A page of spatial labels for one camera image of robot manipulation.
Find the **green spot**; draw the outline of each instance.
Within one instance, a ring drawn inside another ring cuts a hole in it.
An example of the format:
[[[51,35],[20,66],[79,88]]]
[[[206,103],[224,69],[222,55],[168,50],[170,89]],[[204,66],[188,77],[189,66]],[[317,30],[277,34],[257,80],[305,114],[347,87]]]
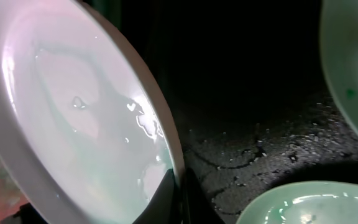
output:
[[[354,96],[356,95],[356,92],[352,89],[347,89],[346,90],[346,96],[348,100],[351,100],[354,98]]]

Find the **green stain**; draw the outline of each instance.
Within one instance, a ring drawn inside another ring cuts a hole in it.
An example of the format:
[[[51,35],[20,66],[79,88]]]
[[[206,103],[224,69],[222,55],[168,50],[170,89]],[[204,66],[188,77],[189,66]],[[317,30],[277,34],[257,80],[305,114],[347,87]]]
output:
[[[353,99],[355,95],[356,95],[356,91],[354,91],[352,89],[347,89],[346,90],[346,96],[347,96],[348,100]]]

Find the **wet black surface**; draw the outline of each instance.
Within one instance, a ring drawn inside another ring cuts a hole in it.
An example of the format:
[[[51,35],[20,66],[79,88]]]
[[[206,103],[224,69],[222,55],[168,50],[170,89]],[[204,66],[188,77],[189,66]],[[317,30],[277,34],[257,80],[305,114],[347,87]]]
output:
[[[155,25],[137,48],[171,108],[186,166],[227,224],[278,185],[358,184],[358,137],[319,63],[321,2],[151,2]]]

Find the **pale green bowl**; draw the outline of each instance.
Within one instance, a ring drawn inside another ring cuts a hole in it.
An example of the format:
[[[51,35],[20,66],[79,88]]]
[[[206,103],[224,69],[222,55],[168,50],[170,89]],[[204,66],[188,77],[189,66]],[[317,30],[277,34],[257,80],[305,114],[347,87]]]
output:
[[[325,0],[320,46],[336,104],[358,134],[358,0]]]
[[[299,182],[257,197],[237,224],[358,224],[358,185]]]

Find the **white plate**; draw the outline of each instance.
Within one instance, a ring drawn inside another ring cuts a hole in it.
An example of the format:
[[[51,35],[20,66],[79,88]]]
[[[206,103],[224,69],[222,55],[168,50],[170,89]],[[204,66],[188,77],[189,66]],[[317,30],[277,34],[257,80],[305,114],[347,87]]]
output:
[[[131,223],[183,155],[125,37],[69,0],[0,0],[0,157],[49,223]]]

